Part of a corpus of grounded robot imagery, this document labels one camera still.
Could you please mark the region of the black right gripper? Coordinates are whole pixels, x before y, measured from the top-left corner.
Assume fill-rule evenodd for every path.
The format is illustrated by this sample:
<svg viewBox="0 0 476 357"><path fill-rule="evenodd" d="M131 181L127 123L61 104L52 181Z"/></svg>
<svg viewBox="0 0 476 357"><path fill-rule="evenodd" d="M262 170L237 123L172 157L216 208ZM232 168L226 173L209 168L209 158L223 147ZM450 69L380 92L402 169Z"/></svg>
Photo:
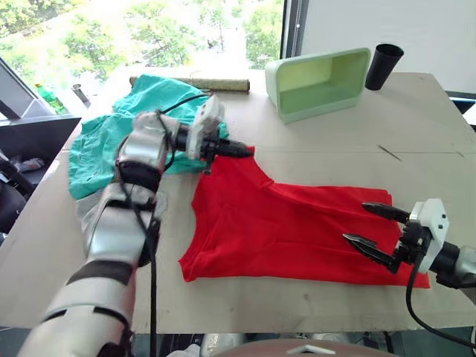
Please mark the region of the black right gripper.
<svg viewBox="0 0 476 357"><path fill-rule="evenodd" d="M405 224L399 244L392 254L387 254L377 247L377 243L357 234L343 234L343 238L355 250L373 262L384 266L392 274L396 274L402 263L419 268L427 254L432 241L429 228L422 226L418 221L408 221L409 212L378 202L365 202L361 206L369 213L381 218Z"/></svg>

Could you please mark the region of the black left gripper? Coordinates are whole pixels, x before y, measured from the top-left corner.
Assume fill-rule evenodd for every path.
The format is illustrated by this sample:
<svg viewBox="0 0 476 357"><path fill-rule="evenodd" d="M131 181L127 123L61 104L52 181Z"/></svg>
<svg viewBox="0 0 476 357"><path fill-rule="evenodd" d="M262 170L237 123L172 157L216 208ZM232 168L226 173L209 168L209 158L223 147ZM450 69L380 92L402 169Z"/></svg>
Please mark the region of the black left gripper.
<svg viewBox="0 0 476 357"><path fill-rule="evenodd" d="M211 174L211 165L218 155L232 158L247 158L254 155L254 150L240 141L218 137L205 138L201 145L200 159L205 162L203 174Z"/></svg>

